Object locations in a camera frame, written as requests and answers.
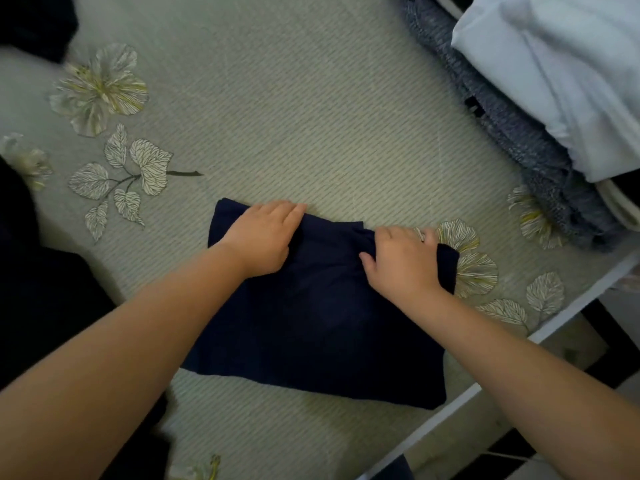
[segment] hand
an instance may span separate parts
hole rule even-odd
[[[307,204],[276,200],[247,209],[220,239],[240,258],[246,278],[275,273],[289,255],[289,242]]]
[[[425,229],[424,234],[422,242],[414,229],[378,227],[376,259],[360,253],[371,287],[405,313],[421,296],[444,291],[438,282],[436,233]]]

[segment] folded white shirt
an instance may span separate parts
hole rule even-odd
[[[452,46],[590,182],[640,168],[640,0],[474,0]]]

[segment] forearm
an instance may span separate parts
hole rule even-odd
[[[243,279],[214,246],[18,378],[0,394],[0,476],[98,478]]]
[[[405,312],[569,477],[640,477],[640,413],[622,396],[450,295],[424,297]]]

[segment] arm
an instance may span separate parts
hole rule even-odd
[[[640,410],[542,347],[446,293],[427,230],[376,230],[371,286],[436,339],[498,402],[532,446],[570,478],[640,478]]]
[[[246,278],[276,272],[306,206],[248,209],[219,243],[147,286],[0,393],[0,478],[98,478]]]

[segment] right hand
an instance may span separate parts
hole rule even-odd
[[[378,227],[376,259],[360,253],[371,287],[405,312],[425,294],[444,291],[438,282],[438,238],[433,229],[423,233],[424,242],[414,229]]]

